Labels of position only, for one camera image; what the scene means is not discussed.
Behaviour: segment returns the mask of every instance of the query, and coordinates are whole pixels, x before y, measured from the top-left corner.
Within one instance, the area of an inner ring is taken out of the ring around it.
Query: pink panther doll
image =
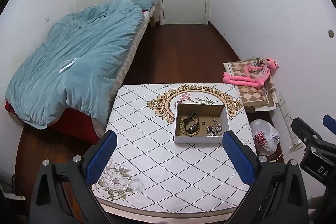
[[[254,88],[260,88],[264,85],[265,81],[271,74],[272,70],[276,70],[279,68],[279,64],[277,64],[273,59],[263,60],[261,67],[254,67],[248,65],[245,67],[245,76],[231,76],[227,72],[224,72],[223,82],[226,84],[232,85],[247,85],[252,86]],[[255,79],[250,78],[249,70],[260,69],[261,71],[258,73]]]

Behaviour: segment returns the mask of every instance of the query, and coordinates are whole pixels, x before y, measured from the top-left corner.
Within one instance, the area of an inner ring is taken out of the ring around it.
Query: white plastic bag
[[[265,120],[254,120],[250,126],[256,150],[265,156],[272,155],[279,143],[277,130]]]

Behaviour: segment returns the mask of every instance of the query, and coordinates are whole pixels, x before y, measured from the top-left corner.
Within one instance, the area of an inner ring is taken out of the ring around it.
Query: cardboard box
[[[199,133],[188,137],[181,132],[180,121],[193,113],[199,117]],[[222,135],[212,137],[207,135],[207,127],[214,126],[213,119],[222,125],[221,133],[229,130],[229,118],[225,105],[176,104],[173,140],[174,143],[222,143]]]

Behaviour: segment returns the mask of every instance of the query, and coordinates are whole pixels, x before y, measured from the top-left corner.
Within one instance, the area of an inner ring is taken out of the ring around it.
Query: checkered blanket
[[[230,73],[234,76],[246,76],[245,75],[245,67],[248,65],[252,66],[260,66],[263,59],[257,58],[254,59],[248,59],[244,61],[237,61],[237,62],[229,62],[224,63],[225,71],[227,73]],[[255,79],[258,75],[259,70],[251,71],[251,78]],[[244,86],[239,85],[236,86],[240,93],[241,100],[243,102],[244,107],[261,107],[261,106],[268,106],[268,107],[274,107],[274,96],[275,96],[275,86],[272,80],[272,77],[270,76],[268,80],[265,82],[265,85],[260,88],[254,88],[251,86]]]

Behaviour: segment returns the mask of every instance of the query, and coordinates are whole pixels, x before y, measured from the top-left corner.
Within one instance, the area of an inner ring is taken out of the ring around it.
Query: bed leg
[[[153,16],[149,19],[149,22],[151,24],[151,27],[155,28],[155,21],[154,21],[154,17]]]

